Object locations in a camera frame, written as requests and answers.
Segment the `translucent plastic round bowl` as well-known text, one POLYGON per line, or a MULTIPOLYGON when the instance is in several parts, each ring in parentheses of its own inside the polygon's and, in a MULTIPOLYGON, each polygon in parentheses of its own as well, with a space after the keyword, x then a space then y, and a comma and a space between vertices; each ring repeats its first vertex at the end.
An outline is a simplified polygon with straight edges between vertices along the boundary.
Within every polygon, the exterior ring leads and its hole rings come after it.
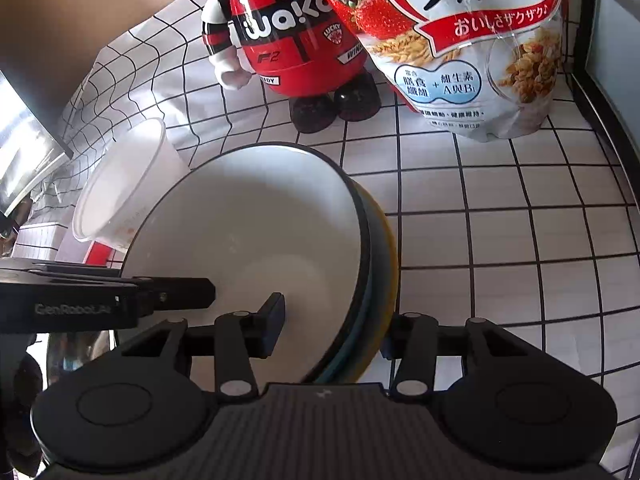
POLYGON ((164 122, 140 122, 111 145, 82 188, 74 237, 126 252, 153 207, 188 173, 164 122))

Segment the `white black grid tablecloth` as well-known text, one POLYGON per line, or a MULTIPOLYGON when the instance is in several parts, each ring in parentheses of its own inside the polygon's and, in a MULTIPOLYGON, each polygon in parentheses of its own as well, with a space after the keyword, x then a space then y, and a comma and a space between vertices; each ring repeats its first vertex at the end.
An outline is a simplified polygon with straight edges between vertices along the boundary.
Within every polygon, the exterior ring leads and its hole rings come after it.
POLYGON ((309 145, 362 184, 398 237, 399 305, 444 324, 488 318, 608 389, 603 466, 631 471, 639 435, 639 214, 614 152, 559 76, 539 131, 480 143, 438 130, 381 84, 382 108, 305 136, 260 81, 232 92, 201 42, 206 0, 176 0, 105 46, 62 115, 73 160, 36 194, 13 255, 60 260, 104 151, 162 118, 190 166, 247 144, 309 145))

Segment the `red panda robot figurine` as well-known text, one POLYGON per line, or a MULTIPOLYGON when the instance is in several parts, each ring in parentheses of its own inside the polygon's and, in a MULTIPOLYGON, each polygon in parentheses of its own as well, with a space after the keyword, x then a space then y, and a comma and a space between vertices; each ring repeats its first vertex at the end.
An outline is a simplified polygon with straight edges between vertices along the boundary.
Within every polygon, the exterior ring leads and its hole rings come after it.
POLYGON ((217 81, 239 90, 258 76, 288 98, 299 132, 380 110, 366 51, 328 0, 207 0, 201 20, 217 81))

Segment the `red white cereal bag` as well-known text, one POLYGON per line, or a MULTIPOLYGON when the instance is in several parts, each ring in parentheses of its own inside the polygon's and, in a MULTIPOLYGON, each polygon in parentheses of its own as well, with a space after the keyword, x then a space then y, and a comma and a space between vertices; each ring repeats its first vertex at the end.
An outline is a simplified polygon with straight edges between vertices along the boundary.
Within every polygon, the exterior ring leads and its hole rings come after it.
POLYGON ((561 65, 561 0, 329 3, 434 127, 482 142, 541 127, 561 65))

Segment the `white bowl with black rim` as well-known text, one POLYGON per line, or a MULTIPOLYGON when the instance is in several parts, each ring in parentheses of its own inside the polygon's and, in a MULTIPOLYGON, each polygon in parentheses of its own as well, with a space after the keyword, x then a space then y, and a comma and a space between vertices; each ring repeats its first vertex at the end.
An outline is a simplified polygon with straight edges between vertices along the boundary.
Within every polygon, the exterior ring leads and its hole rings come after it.
POLYGON ((209 326, 283 295, 276 346, 253 363, 259 385, 332 379, 367 312, 370 272, 355 183, 328 156, 288 143, 237 148, 191 171, 144 220, 122 265, 126 278, 207 278, 216 288, 207 308, 183 301, 142 318, 140 330, 209 326))

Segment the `dark monitor screen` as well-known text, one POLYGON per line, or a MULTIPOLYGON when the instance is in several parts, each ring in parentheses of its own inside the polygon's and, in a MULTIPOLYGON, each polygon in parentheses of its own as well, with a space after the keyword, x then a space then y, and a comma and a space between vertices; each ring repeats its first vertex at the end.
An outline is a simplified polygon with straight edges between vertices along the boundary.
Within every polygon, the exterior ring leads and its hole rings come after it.
POLYGON ((39 200, 54 174, 73 157, 61 137, 40 122, 14 82, 1 62, 1 213, 6 217, 25 198, 39 200))

